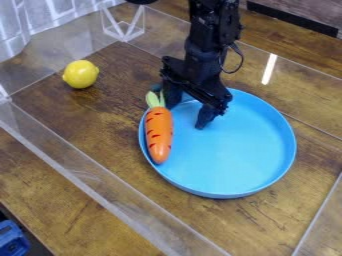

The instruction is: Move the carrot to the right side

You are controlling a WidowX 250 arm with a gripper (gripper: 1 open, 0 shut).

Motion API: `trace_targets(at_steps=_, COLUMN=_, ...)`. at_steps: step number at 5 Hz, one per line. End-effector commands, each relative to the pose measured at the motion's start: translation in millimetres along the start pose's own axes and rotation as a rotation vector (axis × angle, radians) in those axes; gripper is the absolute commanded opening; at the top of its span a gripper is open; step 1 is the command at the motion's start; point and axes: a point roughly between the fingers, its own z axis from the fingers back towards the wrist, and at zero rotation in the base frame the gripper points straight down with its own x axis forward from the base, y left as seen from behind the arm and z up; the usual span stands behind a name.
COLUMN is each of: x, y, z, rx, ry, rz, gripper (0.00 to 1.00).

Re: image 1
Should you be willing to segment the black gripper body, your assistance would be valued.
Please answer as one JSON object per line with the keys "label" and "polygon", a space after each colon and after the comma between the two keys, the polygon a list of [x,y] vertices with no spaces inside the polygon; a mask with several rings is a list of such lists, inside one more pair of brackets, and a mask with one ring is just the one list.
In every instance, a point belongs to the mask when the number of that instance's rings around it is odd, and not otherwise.
{"label": "black gripper body", "polygon": [[160,76],[181,87],[181,95],[189,94],[203,105],[209,105],[223,115],[232,100],[232,95],[220,81],[221,64],[227,50],[204,51],[189,41],[184,44],[184,58],[171,56],[161,58]]}

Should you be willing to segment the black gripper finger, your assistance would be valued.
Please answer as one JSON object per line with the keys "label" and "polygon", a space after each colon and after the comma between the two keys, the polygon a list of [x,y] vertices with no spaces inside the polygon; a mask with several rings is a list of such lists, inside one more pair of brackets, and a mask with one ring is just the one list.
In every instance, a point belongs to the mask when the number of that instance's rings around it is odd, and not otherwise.
{"label": "black gripper finger", "polygon": [[172,109],[181,101],[181,87],[179,84],[172,83],[168,80],[163,81],[163,96],[165,101],[165,107]]}
{"label": "black gripper finger", "polygon": [[216,109],[209,105],[203,105],[197,113],[195,128],[201,130],[207,126],[207,124],[215,119],[216,116]]}

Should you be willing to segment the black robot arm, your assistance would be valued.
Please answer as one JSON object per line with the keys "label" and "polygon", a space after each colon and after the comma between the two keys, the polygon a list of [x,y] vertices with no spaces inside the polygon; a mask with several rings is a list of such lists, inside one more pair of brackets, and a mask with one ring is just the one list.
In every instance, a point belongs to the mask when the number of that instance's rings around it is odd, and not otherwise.
{"label": "black robot arm", "polygon": [[184,43],[184,59],[161,58],[161,90],[165,106],[173,108],[187,93],[201,103],[195,127],[203,129],[217,115],[223,115],[232,94],[220,80],[220,73],[235,73],[240,66],[223,68],[227,51],[241,57],[235,44],[240,38],[239,0],[188,0],[189,34]]}

